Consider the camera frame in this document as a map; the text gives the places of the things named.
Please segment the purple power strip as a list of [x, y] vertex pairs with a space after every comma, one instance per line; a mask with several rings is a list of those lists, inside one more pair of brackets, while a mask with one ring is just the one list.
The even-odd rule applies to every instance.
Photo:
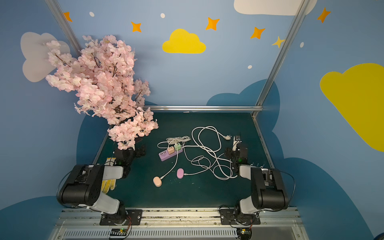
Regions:
[[179, 150], [179, 151], [175, 151], [171, 154], [169, 154], [168, 150], [164, 150], [162, 152], [159, 153], [159, 157], [160, 157], [160, 160], [162, 162], [172, 158], [172, 157], [175, 157], [177, 154], [181, 154], [183, 152], [183, 149]]

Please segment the pink charger adapter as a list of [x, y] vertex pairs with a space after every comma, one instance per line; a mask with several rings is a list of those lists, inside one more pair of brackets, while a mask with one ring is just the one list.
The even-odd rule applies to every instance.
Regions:
[[169, 155], [173, 154], [175, 152], [175, 148], [173, 146], [167, 148], [167, 152]]

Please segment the green charger plug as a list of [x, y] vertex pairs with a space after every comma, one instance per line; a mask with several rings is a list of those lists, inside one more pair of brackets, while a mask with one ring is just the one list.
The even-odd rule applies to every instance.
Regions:
[[174, 151], [177, 153], [182, 150], [182, 145], [180, 143], [176, 143], [173, 145]]

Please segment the purple earbud case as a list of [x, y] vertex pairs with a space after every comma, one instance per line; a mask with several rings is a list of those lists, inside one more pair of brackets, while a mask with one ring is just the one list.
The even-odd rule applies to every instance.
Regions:
[[178, 179], [182, 179], [183, 177], [184, 177], [184, 169], [179, 168], [179, 169], [177, 170], [177, 178], [178, 178]]

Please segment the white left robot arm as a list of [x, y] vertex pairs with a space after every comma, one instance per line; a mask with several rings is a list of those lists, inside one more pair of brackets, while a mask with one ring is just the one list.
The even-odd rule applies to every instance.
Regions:
[[111, 164], [76, 165], [57, 189], [58, 202], [70, 208], [85, 207], [101, 213], [101, 226], [138, 226], [142, 210], [127, 210], [123, 201], [102, 191], [102, 183], [125, 179], [135, 158], [146, 155], [145, 145], [127, 150], [115, 150]]

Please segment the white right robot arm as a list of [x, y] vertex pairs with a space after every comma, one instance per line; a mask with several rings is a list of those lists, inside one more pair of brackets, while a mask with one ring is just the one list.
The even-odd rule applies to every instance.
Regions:
[[279, 212], [289, 207], [290, 199], [279, 170], [250, 165], [248, 147], [239, 141], [234, 141], [233, 146], [226, 149], [225, 155], [231, 160], [232, 171], [251, 184], [251, 195], [236, 203], [233, 216], [230, 217], [231, 224], [259, 224], [259, 212]]

